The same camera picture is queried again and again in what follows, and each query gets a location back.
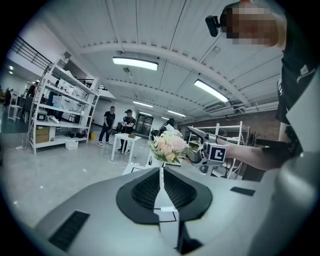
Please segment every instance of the cardboard box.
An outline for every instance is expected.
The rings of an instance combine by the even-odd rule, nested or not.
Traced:
[[[49,141],[49,127],[37,126],[35,130],[35,143],[43,143]]]

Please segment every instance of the pants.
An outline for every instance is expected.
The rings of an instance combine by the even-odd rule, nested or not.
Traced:
[[[124,148],[124,152],[126,152],[127,144],[128,144],[127,140],[125,141],[124,139],[121,139],[121,149]]]
[[[110,136],[110,131],[111,127],[106,127],[106,126],[102,126],[102,131],[100,133],[100,136],[99,136],[99,141],[102,142],[102,138],[104,137],[105,135],[105,142],[108,142],[109,141],[109,136]]]

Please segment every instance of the flower bouquet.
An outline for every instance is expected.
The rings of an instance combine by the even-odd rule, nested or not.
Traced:
[[[154,140],[148,142],[148,148],[150,148],[155,159],[170,164],[179,162],[179,157],[184,157],[187,152],[192,151],[191,147],[181,137],[167,131],[160,136],[154,136]]]

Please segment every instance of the pink flower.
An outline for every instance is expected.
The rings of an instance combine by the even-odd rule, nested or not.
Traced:
[[[166,141],[164,138],[162,138],[162,137],[155,137],[154,138],[154,146],[157,149],[160,150],[165,144],[166,144]]]
[[[170,139],[169,145],[179,152],[182,152],[188,146],[182,138],[176,136]]]
[[[175,154],[170,152],[168,154],[165,155],[165,159],[169,162],[172,163],[172,161],[175,159]]]
[[[161,146],[161,148],[159,148],[159,150],[164,153],[164,154],[167,154],[167,153],[170,153],[172,152],[172,147],[169,145],[169,144],[163,144]]]

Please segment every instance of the black t-shirt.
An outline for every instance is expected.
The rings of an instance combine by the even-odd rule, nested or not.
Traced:
[[[130,124],[136,124],[136,120],[133,118],[133,117],[127,117],[127,116],[125,116],[124,118],[123,118],[123,121],[124,122],[126,122],[126,124],[127,125],[130,125]],[[123,128],[122,128],[122,131],[121,131],[121,133],[123,133],[123,134],[130,134],[130,133],[132,133],[134,131],[134,127],[127,127],[127,126],[124,126]]]
[[[318,62],[300,27],[287,13],[285,16],[286,43],[281,59],[281,74],[277,82],[279,105],[275,117],[289,125],[286,114],[312,80]]]
[[[104,116],[106,117],[106,123],[109,127],[111,127],[114,124],[114,120],[116,119],[115,113],[110,113],[110,111],[107,111],[104,113]]]

